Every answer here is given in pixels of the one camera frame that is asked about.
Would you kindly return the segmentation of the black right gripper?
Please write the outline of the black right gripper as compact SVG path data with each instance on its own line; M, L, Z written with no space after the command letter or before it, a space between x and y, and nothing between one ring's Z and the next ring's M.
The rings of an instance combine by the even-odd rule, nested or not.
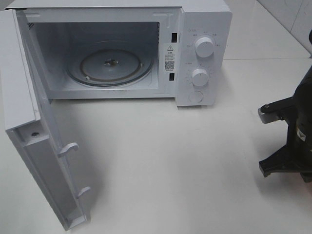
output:
M288 147L282 147L259 162L264 177L272 173L300 173L305 183L312 182L312 74L307 73L293 96L271 102L279 109L290 132Z

